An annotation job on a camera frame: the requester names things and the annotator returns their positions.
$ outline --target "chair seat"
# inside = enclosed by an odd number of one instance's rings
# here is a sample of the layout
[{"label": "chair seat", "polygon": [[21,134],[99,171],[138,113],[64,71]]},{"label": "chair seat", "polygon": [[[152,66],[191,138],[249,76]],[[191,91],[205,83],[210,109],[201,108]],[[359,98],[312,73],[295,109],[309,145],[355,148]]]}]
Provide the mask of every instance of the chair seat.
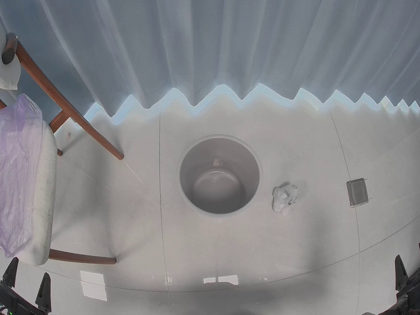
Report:
[{"label": "chair seat", "polygon": [[36,266],[45,264],[50,254],[57,173],[57,143],[45,121],[43,131],[41,155],[34,179],[32,239],[17,255],[24,263]]}]

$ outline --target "floor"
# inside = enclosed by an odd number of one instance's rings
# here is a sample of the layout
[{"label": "floor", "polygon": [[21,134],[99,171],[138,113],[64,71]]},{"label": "floor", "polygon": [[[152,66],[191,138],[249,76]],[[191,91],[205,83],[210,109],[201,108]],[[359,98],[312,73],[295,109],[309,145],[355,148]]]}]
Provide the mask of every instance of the floor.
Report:
[{"label": "floor", "polygon": [[[87,117],[125,157],[71,120],[56,132],[51,247],[118,262],[21,263],[16,290],[32,302],[50,273],[53,314],[376,314],[395,302],[395,256],[408,274],[420,266],[415,105],[321,104],[304,90],[290,101],[264,86],[241,101],[221,86],[194,108],[175,91],[148,110],[128,100],[114,118],[99,106]],[[260,190],[229,218],[189,207],[176,181],[182,153],[211,134],[243,140],[262,164]],[[362,177],[369,202],[351,208],[346,182]],[[285,182],[299,196],[276,214]],[[223,276],[238,284],[203,280]]]}]

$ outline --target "curtain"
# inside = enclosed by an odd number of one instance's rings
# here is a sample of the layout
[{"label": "curtain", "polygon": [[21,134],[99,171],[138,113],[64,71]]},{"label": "curtain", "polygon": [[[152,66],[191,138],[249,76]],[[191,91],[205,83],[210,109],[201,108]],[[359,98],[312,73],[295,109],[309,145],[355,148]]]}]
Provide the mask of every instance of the curtain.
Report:
[{"label": "curtain", "polygon": [[[219,84],[411,105],[419,1],[0,0],[0,16],[82,113],[96,101],[112,116],[130,94],[149,108],[175,87],[196,105]],[[54,108],[24,73],[19,87]]]}]

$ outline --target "purple plastic bag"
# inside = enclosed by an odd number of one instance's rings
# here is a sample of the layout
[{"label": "purple plastic bag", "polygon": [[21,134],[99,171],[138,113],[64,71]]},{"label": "purple plastic bag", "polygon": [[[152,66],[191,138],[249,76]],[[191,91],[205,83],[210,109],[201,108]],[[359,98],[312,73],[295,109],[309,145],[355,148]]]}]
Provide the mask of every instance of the purple plastic bag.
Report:
[{"label": "purple plastic bag", "polygon": [[0,247],[6,257],[15,256],[32,238],[42,134],[42,112],[25,94],[0,110]]}]

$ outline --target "chair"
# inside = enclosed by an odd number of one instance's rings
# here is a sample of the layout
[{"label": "chair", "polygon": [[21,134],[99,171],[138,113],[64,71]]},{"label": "chair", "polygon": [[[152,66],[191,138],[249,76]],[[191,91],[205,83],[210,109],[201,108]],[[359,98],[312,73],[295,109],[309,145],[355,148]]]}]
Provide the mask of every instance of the chair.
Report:
[{"label": "chair", "polygon": [[[69,117],[71,117],[119,160],[122,160],[124,156],[95,128],[93,128],[93,126],[56,89],[32,60],[14,34],[7,34],[6,39],[6,47],[2,54],[3,64],[9,64],[16,54],[21,66],[25,68],[38,85],[62,108],[62,111],[49,125],[45,121],[43,122],[41,155],[38,162],[37,176],[34,179],[32,239],[24,249],[18,253],[17,257],[25,263],[36,266],[45,264],[48,259],[75,263],[113,265],[116,263],[115,258],[82,255],[50,249],[53,228],[57,155],[62,155],[62,151],[57,148],[53,131],[56,131]],[[6,107],[6,104],[0,100],[0,109],[4,107]]]}]

